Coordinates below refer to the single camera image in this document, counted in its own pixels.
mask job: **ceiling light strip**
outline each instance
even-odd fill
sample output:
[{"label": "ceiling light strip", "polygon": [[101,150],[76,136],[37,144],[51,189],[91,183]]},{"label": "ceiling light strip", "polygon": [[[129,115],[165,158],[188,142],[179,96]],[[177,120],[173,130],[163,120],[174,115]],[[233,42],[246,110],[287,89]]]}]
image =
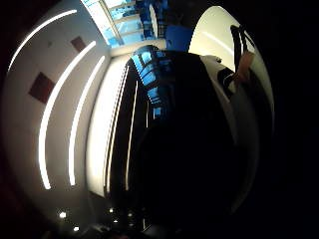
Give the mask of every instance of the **ceiling light strip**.
[{"label": "ceiling light strip", "polygon": [[123,87],[123,78],[125,77],[125,75],[127,74],[128,68],[124,68],[122,76],[121,76],[121,81],[120,81],[120,86],[118,88],[117,91],[117,96],[116,96],[116,101],[112,110],[112,118],[110,121],[110,125],[109,125],[109,131],[108,131],[108,137],[107,137],[107,145],[106,145],[106,151],[105,151],[105,162],[104,162],[104,167],[103,167],[103,185],[106,186],[106,177],[105,177],[105,172],[108,166],[108,158],[109,158],[109,152],[110,152],[110,141],[112,140],[112,125],[114,124],[114,120],[115,120],[115,115],[116,115],[116,111],[117,111],[117,105],[118,105],[118,101],[119,101],[119,97],[122,91],[122,87]]},{"label": "ceiling light strip", "polygon": [[38,160],[39,160],[39,166],[40,166],[40,172],[41,172],[41,177],[43,184],[46,189],[50,189],[50,181],[48,177],[48,172],[47,172],[47,165],[46,165],[46,136],[47,136],[47,127],[49,123],[49,118],[51,115],[51,111],[53,108],[53,105],[58,97],[59,92],[61,91],[65,81],[73,71],[73,69],[78,65],[78,63],[84,58],[84,56],[94,47],[96,46],[96,42],[93,41],[90,43],[81,53],[79,53],[78,56],[76,56],[70,65],[66,68],[66,70],[63,72],[61,77],[59,78],[56,86],[54,87],[48,101],[46,104],[46,107],[43,112],[41,124],[40,124],[40,131],[39,131],[39,155],[38,155]]},{"label": "ceiling light strip", "polygon": [[101,57],[95,68],[92,70],[88,81],[86,82],[84,89],[82,91],[82,94],[80,96],[76,113],[74,114],[73,122],[72,122],[72,128],[70,133],[70,141],[69,141],[69,179],[70,184],[73,186],[76,184],[76,177],[75,177],[75,142],[76,142],[76,136],[77,136],[77,130],[78,130],[78,124],[80,120],[80,115],[82,111],[83,104],[86,100],[86,97],[88,95],[89,89],[92,85],[93,80],[95,79],[102,63],[105,60],[105,56]]},{"label": "ceiling light strip", "polygon": [[122,86],[121,94],[120,94],[120,98],[119,98],[119,104],[118,104],[118,108],[117,108],[117,114],[116,114],[116,117],[115,117],[116,121],[115,121],[115,125],[113,127],[112,142],[111,142],[110,156],[109,156],[109,165],[108,165],[108,175],[107,175],[107,192],[108,193],[111,191],[111,165],[112,165],[115,134],[116,134],[116,131],[117,131],[119,111],[120,111],[120,108],[121,108],[123,91],[124,91],[124,88],[125,88],[125,85],[126,85],[129,69],[130,69],[130,66],[128,66],[128,69],[127,69],[127,72],[126,72],[126,75],[125,75],[125,78],[124,78],[124,82],[123,82],[123,86]]},{"label": "ceiling light strip", "polygon": [[136,113],[136,103],[137,103],[137,94],[138,94],[138,81],[136,81],[136,93],[134,95],[134,104],[133,104],[133,112],[131,117],[131,129],[130,129],[130,138],[129,138],[129,146],[128,146],[128,157],[127,157],[127,170],[126,170],[126,191],[129,191],[129,170],[130,170],[130,159],[131,159],[131,142],[132,142],[132,132],[133,132],[133,124],[134,124],[134,116]]},{"label": "ceiling light strip", "polygon": [[53,18],[50,18],[48,19],[47,21],[45,21],[44,23],[42,23],[40,26],[38,26],[36,29],[34,29],[24,40],[23,42],[20,44],[20,46],[18,47],[18,49],[16,50],[16,52],[13,54],[13,57],[11,59],[11,62],[9,64],[9,68],[8,68],[8,73],[12,67],[12,64],[13,62],[15,61],[16,57],[18,56],[18,54],[20,53],[21,49],[27,44],[27,42],[35,35],[37,34],[42,28],[46,27],[47,25],[49,25],[50,23],[60,19],[60,18],[63,18],[65,16],[68,16],[68,15],[71,15],[71,14],[74,14],[76,13],[77,10],[70,10],[70,11],[67,11],[67,12],[63,12]]},{"label": "ceiling light strip", "polygon": [[149,127],[149,101],[148,101],[148,107],[147,107],[147,127]]}]

